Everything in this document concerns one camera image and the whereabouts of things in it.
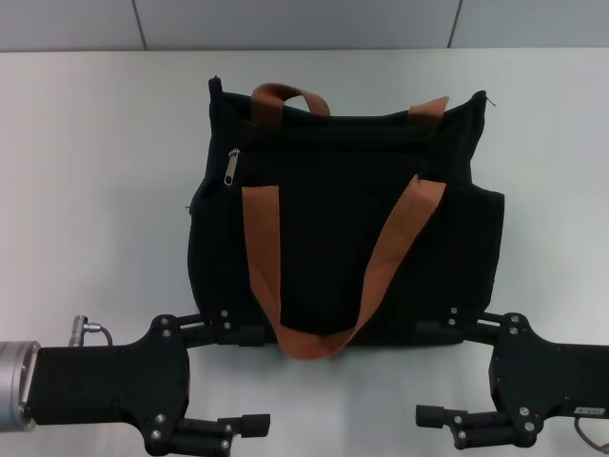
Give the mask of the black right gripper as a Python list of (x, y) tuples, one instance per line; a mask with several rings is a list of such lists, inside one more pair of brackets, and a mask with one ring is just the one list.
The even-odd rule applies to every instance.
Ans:
[(521, 314), (449, 311), (416, 322), (417, 344), (464, 341), (494, 344), (489, 376), (499, 411), (417, 405), (415, 412), (418, 427), (448, 427), (456, 449), (512, 445), (513, 429), (515, 445), (530, 447), (547, 419), (608, 417), (607, 346), (547, 341)]

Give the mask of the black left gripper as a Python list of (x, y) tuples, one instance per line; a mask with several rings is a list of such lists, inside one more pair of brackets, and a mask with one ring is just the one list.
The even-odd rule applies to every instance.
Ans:
[[(201, 313), (187, 317), (189, 347), (264, 344), (264, 327), (233, 325), (225, 317), (214, 324)], [(28, 407), (39, 426), (132, 425), (148, 452), (171, 452), (174, 429), (176, 452), (230, 452), (235, 436), (269, 433), (269, 414), (183, 419), (188, 389), (189, 360), (179, 320), (161, 315), (129, 345), (40, 349)]]

